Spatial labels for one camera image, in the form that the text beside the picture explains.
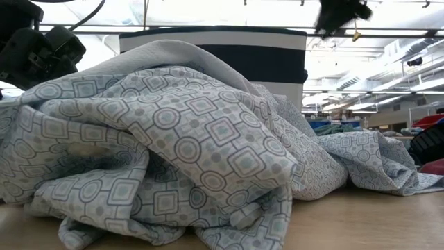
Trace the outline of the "maroon sock pink toe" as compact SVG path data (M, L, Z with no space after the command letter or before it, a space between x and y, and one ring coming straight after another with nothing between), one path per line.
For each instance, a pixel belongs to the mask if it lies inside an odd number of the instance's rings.
M444 176L444 158L424 164L420 172Z

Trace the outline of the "red storage bin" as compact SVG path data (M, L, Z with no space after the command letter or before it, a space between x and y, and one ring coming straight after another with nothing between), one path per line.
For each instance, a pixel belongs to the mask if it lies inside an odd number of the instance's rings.
M444 123L444 114L426 116L426 117L418 120L417 122L413 123L412 127L413 128L421 128L421 129L425 130L425 129L428 129L429 127L431 127L435 124L439 124L439 123Z

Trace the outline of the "black garment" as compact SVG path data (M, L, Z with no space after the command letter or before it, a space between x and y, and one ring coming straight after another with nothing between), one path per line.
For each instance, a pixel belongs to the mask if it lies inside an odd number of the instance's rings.
M444 123L435 124L410 141L409 153L421 164L444 158Z

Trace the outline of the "geometric print light blue shirt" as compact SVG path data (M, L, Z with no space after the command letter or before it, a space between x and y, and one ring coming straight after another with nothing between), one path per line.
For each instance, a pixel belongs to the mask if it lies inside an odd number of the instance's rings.
M0 199L62 220L83 250L105 232L211 250L281 250L293 200L352 181L409 196L444 190L381 133L317 136L282 97L187 67L48 81L0 101Z

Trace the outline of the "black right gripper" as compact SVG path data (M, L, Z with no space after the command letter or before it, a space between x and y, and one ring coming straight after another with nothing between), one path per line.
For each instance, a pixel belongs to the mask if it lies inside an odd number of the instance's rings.
M316 34L329 38L348 22L347 18L368 19L372 10L360 0L321 0L321 14L316 22Z

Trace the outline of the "blue storage bin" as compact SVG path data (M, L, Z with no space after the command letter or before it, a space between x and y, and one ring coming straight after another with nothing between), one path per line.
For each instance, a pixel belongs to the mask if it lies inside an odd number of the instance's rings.
M358 120L348 120L348 121L341 121L341 120L310 120L309 125L312 128L318 128L321 126L327 126L327 125L351 125L351 127L360 127L360 121Z

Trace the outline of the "plain light blue garment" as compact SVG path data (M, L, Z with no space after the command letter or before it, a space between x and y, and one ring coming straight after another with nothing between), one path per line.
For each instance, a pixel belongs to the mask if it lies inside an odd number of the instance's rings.
M227 63L196 45L178 40L149 42L99 65L76 72L72 76L129 74L140 69L160 65L193 67L229 86L256 96L260 95L257 89L242 74Z

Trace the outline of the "navy white striped fabric basket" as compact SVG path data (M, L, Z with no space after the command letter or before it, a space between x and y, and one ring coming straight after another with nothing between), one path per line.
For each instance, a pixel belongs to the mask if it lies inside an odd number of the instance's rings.
M251 83L287 96L302 108L307 34L285 28L189 26L157 28L119 35L120 52L156 40L180 40L215 55Z

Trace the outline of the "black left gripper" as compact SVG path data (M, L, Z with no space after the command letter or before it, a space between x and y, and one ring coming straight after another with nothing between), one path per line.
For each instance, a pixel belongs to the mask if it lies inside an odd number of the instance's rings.
M0 51L0 81L28 90L76 72L85 52L79 38L63 26L46 34L19 29Z

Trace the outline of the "black overhead bar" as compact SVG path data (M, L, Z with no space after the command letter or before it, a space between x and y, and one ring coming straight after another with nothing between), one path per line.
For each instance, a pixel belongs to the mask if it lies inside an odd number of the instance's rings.
M85 25L74 30L79 34L121 34L134 33L139 31L301 31L308 37L320 37L321 33L315 33L314 28L304 26L294 27L271 27L271 26L111 26L111 25ZM355 32L361 33L361 38L444 38L444 28L421 29L421 28L344 28L339 34L334 34L334 38L351 38Z

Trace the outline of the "teal garment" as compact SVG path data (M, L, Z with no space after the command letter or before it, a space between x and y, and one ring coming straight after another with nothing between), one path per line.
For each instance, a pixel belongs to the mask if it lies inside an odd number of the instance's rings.
M363 129L360 126L354 127L352 124L330 124L319 126L314 129L314 132L317 136L355 131L363 131Z

